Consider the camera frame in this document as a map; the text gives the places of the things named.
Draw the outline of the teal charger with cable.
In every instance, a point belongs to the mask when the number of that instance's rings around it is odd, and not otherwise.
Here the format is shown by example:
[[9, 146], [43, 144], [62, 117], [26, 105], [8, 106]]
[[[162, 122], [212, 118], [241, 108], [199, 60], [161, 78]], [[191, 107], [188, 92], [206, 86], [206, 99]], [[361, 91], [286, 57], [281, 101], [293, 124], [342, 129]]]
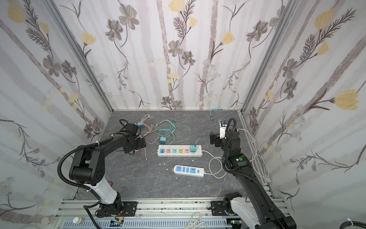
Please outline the teal charger with cable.
[[229, 112], [225, 109], [193, 111], [189, 117], [189, 143], [210, 147], [210, 134], [220, 133], [220, 122], [228, 120]]

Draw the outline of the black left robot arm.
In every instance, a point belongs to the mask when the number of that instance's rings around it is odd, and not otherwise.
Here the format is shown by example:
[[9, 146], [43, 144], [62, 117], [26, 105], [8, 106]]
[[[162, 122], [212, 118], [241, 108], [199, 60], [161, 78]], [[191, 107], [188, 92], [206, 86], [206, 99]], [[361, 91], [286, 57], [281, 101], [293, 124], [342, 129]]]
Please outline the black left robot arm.
[[59, 178], [66, 184], [90, 192], [97, 198], [98, 217], [118, 216], [125, 210], [121, 195], [105, 178], [105, 158], [118, 149], [133, 154], [146, 147], [141, 128], [120, 119], [122, 128], [109, 138], [88, 145], [80, 145], [64, 155], [58, 164]]

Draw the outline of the white multicolour power strip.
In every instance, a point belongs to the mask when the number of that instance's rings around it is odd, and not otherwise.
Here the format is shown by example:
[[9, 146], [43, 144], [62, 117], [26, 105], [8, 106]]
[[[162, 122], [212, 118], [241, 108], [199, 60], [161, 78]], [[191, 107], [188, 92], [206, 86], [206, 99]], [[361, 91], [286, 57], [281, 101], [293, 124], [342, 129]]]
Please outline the white multicolour power strip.
[[201, 145], [160, 145], [157, 150], [160, 157], [201, 157]]

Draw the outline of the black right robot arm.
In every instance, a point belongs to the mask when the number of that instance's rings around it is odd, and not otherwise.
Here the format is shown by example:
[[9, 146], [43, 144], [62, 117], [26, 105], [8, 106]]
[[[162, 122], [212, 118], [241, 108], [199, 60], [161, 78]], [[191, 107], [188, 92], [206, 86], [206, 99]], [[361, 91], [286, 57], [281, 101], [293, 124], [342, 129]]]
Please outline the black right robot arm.
[[267, 195], [262, 182], [249, 159], [241, 153], [240, 137], [236, 128], [236, 119], [219, 122], [219, 133], [210, 133], [210, 144], [221, 148], [223, 170], [233, 175], [243, 186], [251, 201], [251, 206], [239, 194], [230, 194], [224, 198], [227, 214], [236, 214], [242, 220], [242, 228], [250, 229], [296, 229], [297, 225], [291, 216], [284, 213]]

